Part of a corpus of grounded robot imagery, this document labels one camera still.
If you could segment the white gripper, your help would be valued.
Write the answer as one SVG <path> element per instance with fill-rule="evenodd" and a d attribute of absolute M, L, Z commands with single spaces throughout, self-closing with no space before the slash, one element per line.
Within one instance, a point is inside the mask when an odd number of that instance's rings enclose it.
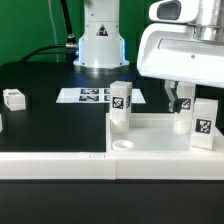
<path fill-rule="evenodd" d="M 149 19 L 137 69 L 166 80 L 170 112 L 182 108 L 175 81 L 224 88 L 224 0 L 159 0 Z"/>

